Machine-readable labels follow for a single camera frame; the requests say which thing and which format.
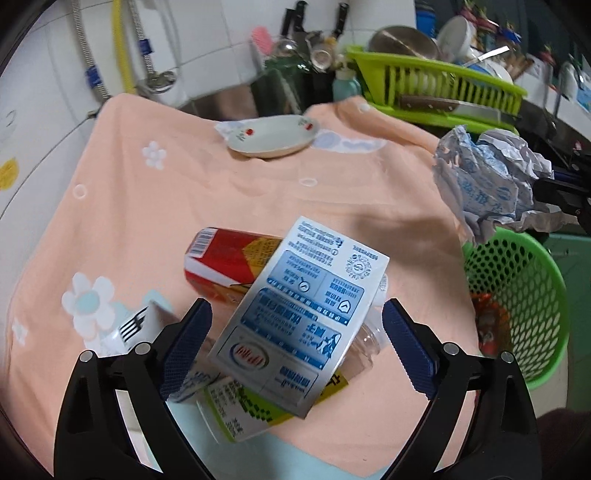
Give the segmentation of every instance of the crumpled plastic bag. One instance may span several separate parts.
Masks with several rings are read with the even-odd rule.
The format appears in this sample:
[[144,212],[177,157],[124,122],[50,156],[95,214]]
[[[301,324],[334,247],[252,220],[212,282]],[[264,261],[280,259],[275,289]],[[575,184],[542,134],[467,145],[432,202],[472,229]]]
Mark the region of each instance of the crumpled plastic bag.
[[553,232],[577,222],[557,206],[535,201],[532,185],[553,178],[552,163],[512,132],[488,130],[475,144],[459,125],[440,140],[435,159],[441,196],[473,243],[486,243],[497,224],[515,232]]

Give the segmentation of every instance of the green plastic basket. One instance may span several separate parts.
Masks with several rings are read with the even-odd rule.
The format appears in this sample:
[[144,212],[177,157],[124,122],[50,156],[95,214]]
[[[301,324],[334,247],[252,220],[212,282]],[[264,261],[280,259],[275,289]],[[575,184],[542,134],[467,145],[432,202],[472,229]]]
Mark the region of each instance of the green plastic basket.
[[491,128],[517,132],[503,122],[477,121],[452,113],[414,112],[398,106],[400,95],[421,95],[460,100],[517,115],[527,91],[517,85],[437,60],[406,55],[371,53],[351,45],[347,55],[354,60],[365,82],[365,97],[381,112],[414,124],[453,128],[466,125],[469,132],[481,134]]
[[566,353],[566,287],[550,254],[526,233],[498,228],[485,245],[465,248],[464,270],[473,293],[492,293],[509,312],[513,353],[528,388],[554,373]]

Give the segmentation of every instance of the white and blue carton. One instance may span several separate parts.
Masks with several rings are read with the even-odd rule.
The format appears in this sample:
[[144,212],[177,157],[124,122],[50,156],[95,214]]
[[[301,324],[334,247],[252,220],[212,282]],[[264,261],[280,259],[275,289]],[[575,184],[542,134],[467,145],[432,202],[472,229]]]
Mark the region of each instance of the white and blue carton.
[[304,418],[344,359],[388,261],[386,255],[300,217],[208,360]]

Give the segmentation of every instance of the pink cloth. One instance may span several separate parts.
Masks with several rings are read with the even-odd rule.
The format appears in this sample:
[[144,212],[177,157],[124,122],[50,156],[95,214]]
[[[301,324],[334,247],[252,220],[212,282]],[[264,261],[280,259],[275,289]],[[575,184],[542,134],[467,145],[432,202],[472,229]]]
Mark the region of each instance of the pink cloth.
[[[9,311],[2,402],[46,468],[78,354],[100,349],[117,326],[117,304],[139,306],[146,292],[182,316],[196,299],[183,254],[208,226],[283,236],[300,215],[321,222],[388,255],[388,294],[441,340],[477,352],[456,221],[431,172],[437,138],[361,98],[309,115],[326,141],[263,161],[228,151],[215,122],[128,95],[105,106]],[[214,316],[216,337],[229,312],[214,305]],[[392,462],[426,405],[390,348],[306,420],[273,433],[367,476]],[[447,463],[472,406],[468,396]]]

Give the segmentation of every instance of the oval plate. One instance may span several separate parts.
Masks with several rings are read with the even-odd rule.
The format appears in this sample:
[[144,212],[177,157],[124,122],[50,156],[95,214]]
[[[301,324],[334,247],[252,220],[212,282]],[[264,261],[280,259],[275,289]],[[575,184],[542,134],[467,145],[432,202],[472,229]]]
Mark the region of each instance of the oval plate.
[[248,121],[228,136],[228,148],[246,157],[277,158],[310,145],[319,124],[301,115],[278,115]]

